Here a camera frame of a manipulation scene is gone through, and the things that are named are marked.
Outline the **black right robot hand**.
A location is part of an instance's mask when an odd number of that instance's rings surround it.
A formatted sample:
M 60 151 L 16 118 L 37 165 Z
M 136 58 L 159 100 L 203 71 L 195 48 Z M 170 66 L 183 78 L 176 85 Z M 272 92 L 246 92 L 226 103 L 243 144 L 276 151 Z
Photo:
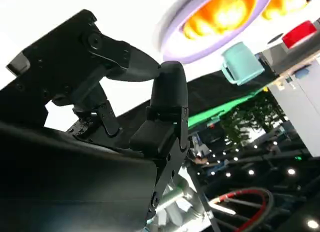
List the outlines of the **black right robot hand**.
M 86 9 L 23 49 L 0 91 L 0 229 L 140 232 L 188 150 L 188 87 L 178 61 L 158 63 L 105 36 Z M 100 82 L 152 81 L 146 119 L 127 149 Z

